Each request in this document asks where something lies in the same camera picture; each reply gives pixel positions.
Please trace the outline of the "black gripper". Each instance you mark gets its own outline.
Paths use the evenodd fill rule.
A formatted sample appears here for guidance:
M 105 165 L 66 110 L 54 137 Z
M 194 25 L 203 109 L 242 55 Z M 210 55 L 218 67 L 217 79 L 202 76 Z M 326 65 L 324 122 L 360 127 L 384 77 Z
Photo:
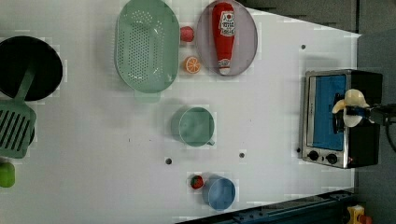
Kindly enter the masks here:
M 348 105 L 346 107 L 346 113 L 349 116 L 366 119 L 382 126 L 391 125 L 396 122 L 396 104 L 372 105 L 365 108 Z

